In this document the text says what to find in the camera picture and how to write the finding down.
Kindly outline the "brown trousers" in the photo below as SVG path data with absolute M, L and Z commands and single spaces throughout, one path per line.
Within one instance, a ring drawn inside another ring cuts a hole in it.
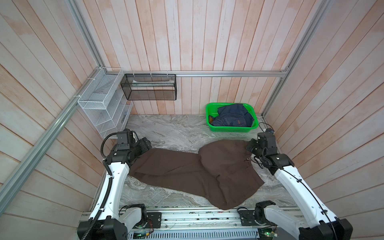
M 136 159 L 129 175 L 147 185 L 204 197 L 213 206 L 229 210 L 264 184 L 247 145 L 243 140 L 219 140 L 196 154 L 150 149 Z

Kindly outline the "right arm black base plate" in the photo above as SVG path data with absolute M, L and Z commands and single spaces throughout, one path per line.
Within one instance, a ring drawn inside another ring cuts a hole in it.
M 249 210 L 245 207 L 239 207 L 237 213 L 240 216 L 242 226 L 261 226 L 262 228 L 277 226 L 275 223 L 268 221 L 258 209 Z

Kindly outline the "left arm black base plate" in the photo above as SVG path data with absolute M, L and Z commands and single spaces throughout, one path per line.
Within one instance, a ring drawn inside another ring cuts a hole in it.
M 143 219 L 142 210 L 139 208 L 127 209 L 119 214 L 119 221 L 123 223 L 128 230 L 149 229 L 150 223 L 154 229 L 161 227 L 162 214 L 160 212 L 149 212 L 147 218 Z

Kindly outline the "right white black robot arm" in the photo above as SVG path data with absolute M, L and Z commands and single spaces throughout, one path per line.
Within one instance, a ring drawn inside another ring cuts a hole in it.
M 261 167 L 266 168 L 285 187 L 301 210 L 304 221 L 288 214 L 272 201 L 255 205 L 254 218 L 257 224 L 267 228 L 277 226 L 297 240 L 349 240 L 353 226 L 347 219 L 338 218 L 317 197 L 295 167 L 293 161 L 280 154 L 272 129 L 258 133 L 247 150 Z

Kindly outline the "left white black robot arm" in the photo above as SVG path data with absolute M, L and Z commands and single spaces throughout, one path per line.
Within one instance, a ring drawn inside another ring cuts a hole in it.
M 110 153 L 106 155 L 104 146 L 100 148 L 106 177 L 89 219 L 79 223 L 77 234 L 81 240 L 126 240 L 131 230 L 150 224 L 144 204 L 120 207 L 120 198 L 130 167 L 152 148 L 151 143 L 129 129 L 111 133 L 106 139 L 112 136 L 117 137 L 117 143 Z

